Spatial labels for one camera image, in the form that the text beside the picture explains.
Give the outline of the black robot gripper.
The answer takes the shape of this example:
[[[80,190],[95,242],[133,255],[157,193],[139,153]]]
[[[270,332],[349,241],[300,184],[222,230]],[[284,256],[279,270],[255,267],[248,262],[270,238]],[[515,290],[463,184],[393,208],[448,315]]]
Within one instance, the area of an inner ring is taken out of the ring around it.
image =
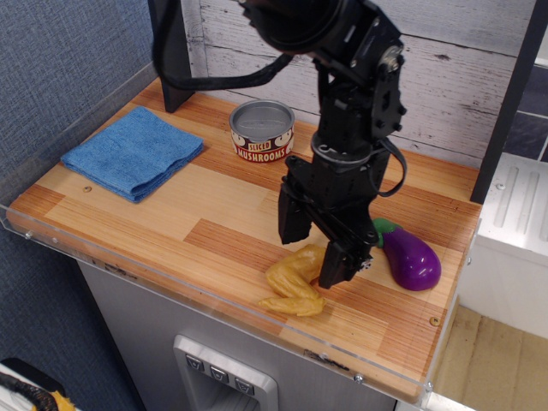
[[[368,207],[380,194],[391,149],[375,145],[365,157],[315,152],[313,160],[291,155],[278,198],[278,234],[282,244],[305,240],[312,225],[329,239],[319,287],[351,281],[371,264],[378,240]]]

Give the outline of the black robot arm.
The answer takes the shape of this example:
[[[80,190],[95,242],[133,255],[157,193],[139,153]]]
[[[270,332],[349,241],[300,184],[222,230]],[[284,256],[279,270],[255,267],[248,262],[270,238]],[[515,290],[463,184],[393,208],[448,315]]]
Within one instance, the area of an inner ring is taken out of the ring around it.
[[[384,196],[390,158],[401,157],[390,136],[406,112],[401,34],[369,1],[245,1],[242,7],[267,44],[311,57],[318,72],[313,158],[286,160],[278,230],[286,244],[306,239],[312,227],[326,235],[319,285],[328,289],[368,265],[378,242],[369,206]]]

